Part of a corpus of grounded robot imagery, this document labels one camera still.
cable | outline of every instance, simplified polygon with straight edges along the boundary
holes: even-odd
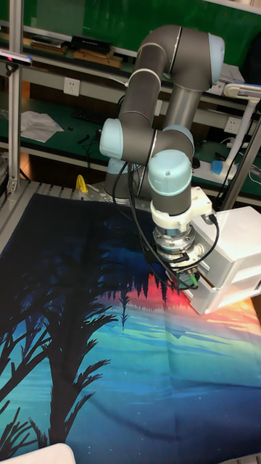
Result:
[[[218,239],[220,237],[220,228],[219,228],[219,225],[218,225],[217,218],[214,215],[210,215],[209,218],[213,222],[213,224],[214,224],[214,226],[216,227],[216,230],[217,230],[216,237],[215,237],[213,245],[211,246],[211,248],[209,249],[209,251],[207,253],[205,253],[201,258],[199,258],[199,260],[197,260],[196,262],[194,262],[193,264],[191,264],[189,266],[182,267],[181,268],[182,270],[192,269],[195,266],[197,266],[201,261],[205,260],[210,255],[210,253],[212,253],[213,249],[216,247]]]
[[[28,182],[30,182],[29,177],[26,176],[26,174],[22,171],[21,168],[20,168],[20,174],[22,174],[22,176],[25,178],[25,180],[27,180]]]
[[[223,144],[224,142],[226,142],[227,140],[230,140],[233,139],[234,137],[227,137],[227,138],[224,138],[224,140],[222,140],[222,142],[220,142],[220,144]]]
[[[128,162],[126,161],[126,162],[124,163],[124,165],[122,166],[121,170],[119,171],[119,173],[117,174],[117,177],[116,177],[115,182],[114,182],[113,187],[112,187],[112,201],[113,201],[113,203],[115,204],[116,208],[121,212],[121,214],[122,214],[123,216],[125,216],[125,217],[126,217],[127,219],[129,219],[129,220],[132,220],[132,218],[131,218],[130,216],[126,215],[126,214],[119,208],[119,205],[118,205],[118,203],[116,202],[116,198],[115,198],[115,191],[116,191],[117,183],[119,182],[120,176],[123,174],[123,171],[124,171],[124,169],[126,168],[127,164],[128,164]]]
[[[124,100],[124,98],[125,98],[125,94],[124,94],[124,95],[122,95],[122,96],[120,97],[120,99],[119,99],[119,101],[118,101],[118,103],[117,103],[117,104],[122,104],[122,103],[123,103],[123,100]]]
[[[258,181],[256,181],[255,179],[253,179],[253,178],[251,177],[250,170],[249,170],[249,178],[251,179],[252,182],[258,183],[258,184],[261,186],[261,182],[258,182]]]
[[[163,278],[161,278],[161,277],[159,276],[159,274],[156,272],[156,270],[153,269],[153,267],[152,267],[151,264],[148,263],[148,265],[149,265],[151,271],[153,272],[153,274],[159,279],[159,281],[161,281],[164,285],[166,285],[166,286],[169,287],[170,289],[172,289],[172,290],[177,290],[173,285],[169,284],[169,283],[166,282]]]
[[[149,240],[147,239],[142,227],[140,226],[140,223],[138,221],[138,218],[137,218],[137,214],[136,214],[136,207],[135,207],[135,199],[134,199],[134,195],[133,195],[133,189],[132,189],[132,179],[131,179],[131,163],[128,163],[128,190],[129,190],[129,201],[130,201],[130,209],[131,209],[131,212],[132,212],[132,215],[133,215],[133,219],[135,221],[135,224],[136,224],[136,227],[138,229],[138,233],[140,235],[140,237],[142,238],[142,240],[144,241],[145,245],[146,245],[146,248],[154,255],[154,257],[156,258],[156,260],[163,266],[163,268],[170,274],[172,275],[179,283],[182,283],[182,285],[184,285],[184,288],[185,289],[196,289],[197,287],[195,286],[187,286],[177,275],[174,275],[173,273],[173,269],[168,266],[163,260],[162,258],[158,255],[158,253],[154,250],[154,248],[151,246],[151,244],[149,243]],[[173,288],[175,290],[181,290],[180,288],[178,287],[174,287]]]

yellow object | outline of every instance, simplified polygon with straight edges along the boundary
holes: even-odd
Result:
[[[79,175],[77,177],[77,181],[76,181],[76,190],[80,189],[80,191],[83,192],[83,194],[87,194],[88,193],[88,189],[86,187],[86,183],[83,179],[83,176],[82,175]]]

power socket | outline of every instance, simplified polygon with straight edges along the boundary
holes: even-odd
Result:
[[[239,117],[229,117],[224,132],[238,133],[241,119]]]
[[[65,78],[64,94],[79,96],[80,81],[77,79]]]

wall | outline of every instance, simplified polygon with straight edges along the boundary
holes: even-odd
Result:
[[[7,5],[1,0],[0,19],[7,20]],[[261,31],[261,15],[202,0],[25,0],[25,25],[90,35],[125,49],[137,50],[150,30],[170,23],[223,37],[230,65],[242,64]]]

light blue joint cap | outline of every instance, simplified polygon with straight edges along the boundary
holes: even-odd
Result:
[[[186,137],[188,137],[189,141],[191,142],[191,145],[193,146],[193,154],[194,154],[194,151],[195,151],[194,140],[193,140],[193,136],[191,134],[191,131],[189,131],[188,128],[184,128],[183,125],[174,124],[174,125],[169,125],[167,128],[163,129],[162,132],[164,132],[164,131],[182,132]]]
[[[107,119],[101,132],[99,150],[106,157],[123,157],[123,128],[118,119]]]
[[[107,168],[107,173],[108,174],[119,174],[121,168],[124,165],[124,161],[121,161],[120,159],[117,158],[110,158],[109,163],[108,163],[108,168]],[[123,174],[126,174],[128,172],[128,166],[123,171]]]
[[[164,150],[149,162],[149,185],[159,195],[181,194],[191,182],[191,163],[180,150]]]
[[[225,42],[221,37],[213,36],[209,33],[210,42],[210,64],[211,64],[211,76],[212,84],[216,84],[219,81],[222,64],[225,55]]]

